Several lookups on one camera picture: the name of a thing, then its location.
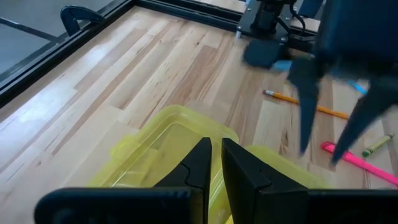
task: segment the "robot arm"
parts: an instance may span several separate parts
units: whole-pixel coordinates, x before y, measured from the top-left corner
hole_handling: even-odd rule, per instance
[[[254,40],[246,47],[243,55],[246,63],[271,68],[273,63],[286,57],[287,48],[312,53],[307,58],[294,58],[288,76],[299,95],[302,154],[312,132],[320,79],[330,73],[336,78],[370,81],[368,93],[358,101],[336,145],[332,158],[334,165],[376,118],[398,102],[398,1],[329,0],[314,36],[308,30],[298,31],[294,27],[281,29],[283,23],[275,18],[286,19],[287,11],[283,10],[286,6],[277,11],[280,16],[275,16],[275,11],[270,16],[270,12],[264,10],[266,6],[257,7],[259,2],[262,5],[278,2],[279,5],[292,6],[292,1],[286,0],[250,2],[248,7],[256,7],[256,14],[260,16],[245,27],[245,18],[250,14],[245,12],[248,15],[243,15],[243,22],[240,23],[243,34],[261,38],[258,35],[261,33],[267,36],[267,40]],[[266,18],[273,18],[274,23],[265,24],[274,26],[267,26],[267,29],[261,27],[259,24],[264,24],[262,21]]]

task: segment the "black mount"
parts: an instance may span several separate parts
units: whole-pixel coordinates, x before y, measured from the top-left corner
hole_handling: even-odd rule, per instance
[[[203,138],[153,188],[66,188],[44,196],[37,224],[207,223],[211,142]]]

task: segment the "gray floor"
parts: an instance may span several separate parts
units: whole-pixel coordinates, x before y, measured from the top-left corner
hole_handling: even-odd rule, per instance
[[[78,5],[97,11],[112,0],[0,0],[0,17],[54,36],[65,32],[60,18],[63,6]],[[0,75],[47,40],[0,24]]]

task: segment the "cable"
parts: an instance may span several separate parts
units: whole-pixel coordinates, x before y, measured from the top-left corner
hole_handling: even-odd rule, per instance
[[[301,18],[301,16],[299,16],[299,15],[297,14],[297,12],[294,11],[294,5],[293,5],[293,4],[291,4],[291,5],[289,6],[289,9],[290,9],[290,13],[291,13],[294,17],[296,17],[298,21],[300,21],[300,23],[301,23],[301,25],[302,25],[301,34],[304,34],[304,33],[305,33],[305,22],[304,22],[303,18]]]

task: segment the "wooden table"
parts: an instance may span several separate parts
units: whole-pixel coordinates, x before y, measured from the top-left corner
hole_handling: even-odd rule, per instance
[[[215,0],[237,11],[244,3]],[[307,26],[317,29],[317,23]],[[262,95],[297,97],[286,74],[242,64],[248,40],[234,33],[135,7],[0,110],[0,222],[32,223],[47,192],[84,186],[109,149],[163,107],[185,105],[234,129],[242,146],[263,144],[339,188],[394,188],[346,162],[328,168],[323,141],[346,121],[317,114],[307,153],[299,149],[299,109]],[[320,104],[350,113],[359,93],[325,78]],[[352,148],[359,154],[398,129],[397,113],[378,121]],[[369,159],[398,175],[395,138]]]

